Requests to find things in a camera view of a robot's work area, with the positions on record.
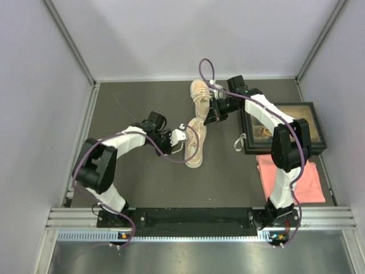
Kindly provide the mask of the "white ribbon loop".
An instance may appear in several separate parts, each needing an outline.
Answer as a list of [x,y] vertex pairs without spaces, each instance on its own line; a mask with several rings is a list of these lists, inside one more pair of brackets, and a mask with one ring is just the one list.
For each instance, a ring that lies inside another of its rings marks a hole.
[[245,148],[245,140],[246,140],[246,134],[243,133],[240,135],[240,137],[234,142],[234,150],[236,152],[240,152]]

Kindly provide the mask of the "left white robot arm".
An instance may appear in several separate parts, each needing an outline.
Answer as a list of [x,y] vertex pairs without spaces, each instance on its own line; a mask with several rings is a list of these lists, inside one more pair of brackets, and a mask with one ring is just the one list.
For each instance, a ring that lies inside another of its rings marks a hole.
[[110,212],[109,219],[116,226],[124,226],[129,221],[127,202],[113,183],[116,162],[122,155],[146,144],[157,146],[158,156],[170,155],[179,137],[186,135],[179,129],[166,130],[166,123],[164,116],[152,111],[147,119],[110,138],[88,138],[83,143],[72,171],[73,183],[82,185],[91,193],[102,209]]

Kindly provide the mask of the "beige lace sneaker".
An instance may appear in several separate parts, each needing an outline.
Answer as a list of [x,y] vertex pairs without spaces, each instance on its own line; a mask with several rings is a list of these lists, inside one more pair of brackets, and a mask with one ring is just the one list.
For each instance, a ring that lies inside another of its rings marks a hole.
[[194,80],[190,85],[190,97],[195,105],[195,113],[198,118],[206,119],[210,108],[211,93],[207,84],[200,79]]
[[203,145],[207,129],[202,118],[193,118],[186,129],[188,141],[185,144],[185,164],[189,168],[199,168],[203,160]]

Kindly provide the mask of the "white shoelace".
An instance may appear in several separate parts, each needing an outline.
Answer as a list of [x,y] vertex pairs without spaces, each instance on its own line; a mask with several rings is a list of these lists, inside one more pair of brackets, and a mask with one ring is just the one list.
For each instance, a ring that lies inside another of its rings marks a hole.
[[201,144],[201,142],[200,142],[200,135],[198,134],[198,132],[194,128],[191,128],[191,127],[187,127],[186,131],[188,134],[188,140],[186,140],[185,142],[181,142],[178,145],[176,145],[175,147],[173,147],[172,154],[176,154],[176,153],[182,151],[183,148],[185,147],[185,145],[190,141],[195,143],[195,146],[197,149],[199,148],[199,145]]

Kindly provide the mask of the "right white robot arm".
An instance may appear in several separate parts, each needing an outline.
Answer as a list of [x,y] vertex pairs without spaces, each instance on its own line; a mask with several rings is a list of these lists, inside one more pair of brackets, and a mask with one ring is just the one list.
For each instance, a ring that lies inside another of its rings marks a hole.
[[242,76],[230,78],[227,83],[228,90],[219,88],[212,80],[207,83],[214,94],[204,123],[222,122],[231,112],[243,110],[269,130],[271,158],[277,168],[274,189],[264,213],[252,216],[251,222],[256,229],[281,225],[299,203],[294,189],[312,155],[309,124],[305,119],[283,113],[259,89],[247,88]]

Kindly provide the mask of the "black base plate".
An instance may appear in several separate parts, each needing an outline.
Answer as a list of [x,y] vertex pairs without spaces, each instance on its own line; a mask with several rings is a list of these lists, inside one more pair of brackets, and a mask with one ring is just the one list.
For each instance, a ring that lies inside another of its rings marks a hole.
[[263,208],[135,208],[128,217],[136,226],[136,236],[224,237],[255,236],[257,226],[283,229],[288,221],[294,228],[299,221],[296,209],[282,219],[269,222]]

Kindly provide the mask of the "pink folded cloth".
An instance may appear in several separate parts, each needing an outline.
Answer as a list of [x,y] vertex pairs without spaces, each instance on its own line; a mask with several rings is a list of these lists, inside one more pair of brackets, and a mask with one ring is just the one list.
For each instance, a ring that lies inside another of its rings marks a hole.
[[[264,195],[268,199],[274,189],[277,168],[270,155],[256,155],[255,159],[257,161],[257,170],[260,174]],[[301,204],[324,203],[326,201],[315,163],[306,163],[303,175],[297,181],[294,193]]]

